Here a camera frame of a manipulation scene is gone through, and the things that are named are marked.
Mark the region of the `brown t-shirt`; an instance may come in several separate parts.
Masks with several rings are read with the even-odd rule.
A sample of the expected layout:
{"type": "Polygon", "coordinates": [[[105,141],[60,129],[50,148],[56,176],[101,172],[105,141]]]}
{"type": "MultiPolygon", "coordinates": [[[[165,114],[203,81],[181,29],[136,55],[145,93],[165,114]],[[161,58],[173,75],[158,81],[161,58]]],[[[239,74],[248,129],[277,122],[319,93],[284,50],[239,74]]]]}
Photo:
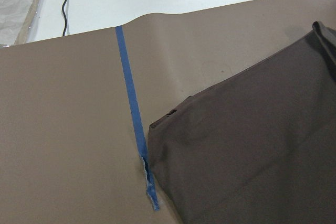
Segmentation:
{"type": "Polygon", "coordinates": [[[184,223],[335,223],[335,30],[188,97],[148,148],[184,223]]]}

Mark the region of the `clear plastic bag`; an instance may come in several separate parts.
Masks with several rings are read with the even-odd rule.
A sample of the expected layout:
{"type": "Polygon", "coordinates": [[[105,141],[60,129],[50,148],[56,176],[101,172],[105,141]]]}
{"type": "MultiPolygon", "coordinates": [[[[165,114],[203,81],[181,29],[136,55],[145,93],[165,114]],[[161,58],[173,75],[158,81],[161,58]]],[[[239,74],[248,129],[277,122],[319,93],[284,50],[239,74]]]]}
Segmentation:
{"type": "Polygon", "coordinates": [[[40,0],[1,0],[1,47],[24,44],[40,0]]]}

